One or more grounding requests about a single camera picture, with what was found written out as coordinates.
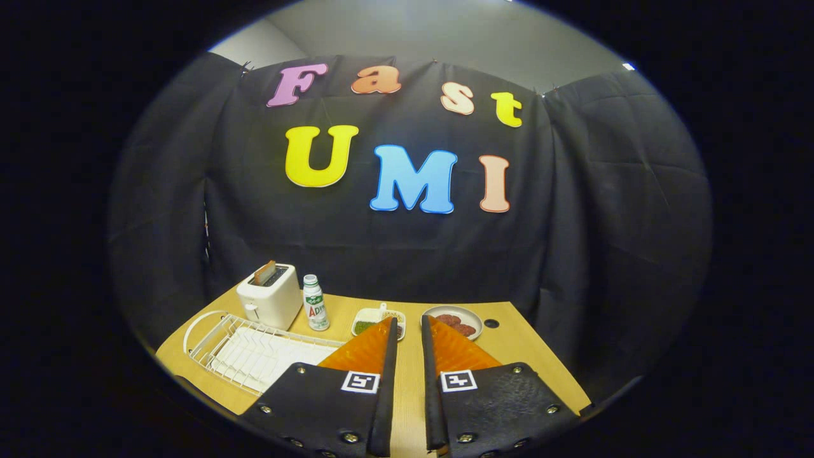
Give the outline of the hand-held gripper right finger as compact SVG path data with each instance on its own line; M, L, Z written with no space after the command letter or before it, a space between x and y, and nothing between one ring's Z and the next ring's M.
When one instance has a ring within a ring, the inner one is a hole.
M425 440L442 457L520 457L581 423L527 363L500 363L422 316Z

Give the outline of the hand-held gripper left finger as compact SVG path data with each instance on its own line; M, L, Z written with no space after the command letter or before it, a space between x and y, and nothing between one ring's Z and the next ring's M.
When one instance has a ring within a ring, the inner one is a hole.
M240 423L285 457L389 457L397 351L384 319L317 365L293 363Z

